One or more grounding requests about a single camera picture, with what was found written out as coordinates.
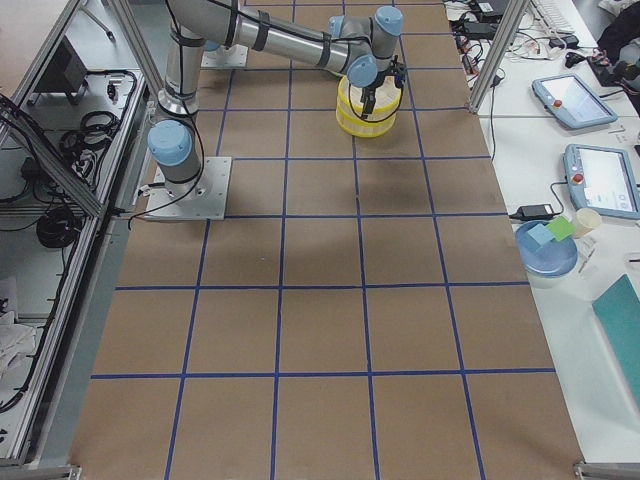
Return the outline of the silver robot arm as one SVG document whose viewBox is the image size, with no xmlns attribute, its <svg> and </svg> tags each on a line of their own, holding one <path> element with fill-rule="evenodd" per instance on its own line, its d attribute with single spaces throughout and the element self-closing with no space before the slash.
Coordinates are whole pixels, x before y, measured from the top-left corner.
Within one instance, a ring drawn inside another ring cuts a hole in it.
<svg viewBox="0 0 640 480">
<path fill-rule="evenodd" d="M 362 90 L 365 121 L 387 78 L 394 80 L 396 88 L 404 87 L 406 69 L 395 55 L 404 17 L 393 6 L 381 6 L 370 17 L 334 16 L 324 32 L 242 7 L 237 1 L 168 1 L 166 5 L 172 43 L 158 101 L 172 119 L 186 119 L 198 111 L 201 60 L 208 41 L 218 47 L 240 45 L 264 51 L 342 75 Z"/>
</svg>

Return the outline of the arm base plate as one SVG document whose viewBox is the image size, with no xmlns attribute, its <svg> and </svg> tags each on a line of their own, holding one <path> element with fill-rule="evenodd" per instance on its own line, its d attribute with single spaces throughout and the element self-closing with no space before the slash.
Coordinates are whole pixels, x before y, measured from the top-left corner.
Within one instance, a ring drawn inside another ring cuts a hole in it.
<svg viewBox="0 0 640 480">
<path fill-rule="evenodd" d="M 231 169 L 231 157 L 207 156 L 198 182 L 178 185 L 167 183 L 157 167 L 154 181 L 162 186 L 150 191 L 143 218 L 152 221 L 223 220 Z"/>
</svg>

